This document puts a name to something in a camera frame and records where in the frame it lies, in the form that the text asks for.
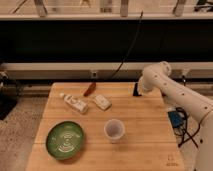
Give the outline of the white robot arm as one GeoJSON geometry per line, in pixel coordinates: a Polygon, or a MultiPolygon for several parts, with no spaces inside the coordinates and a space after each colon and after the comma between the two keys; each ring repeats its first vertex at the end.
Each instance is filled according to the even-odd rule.
{"type": "Polygon", "coordinates": [[[146,66],[138,80],[138,92],[144,94],[157,87],[192,115],[202,126],[194,170],[213,171],[213,100],[172,80],[171,71],[166,61],[146,66]]]}

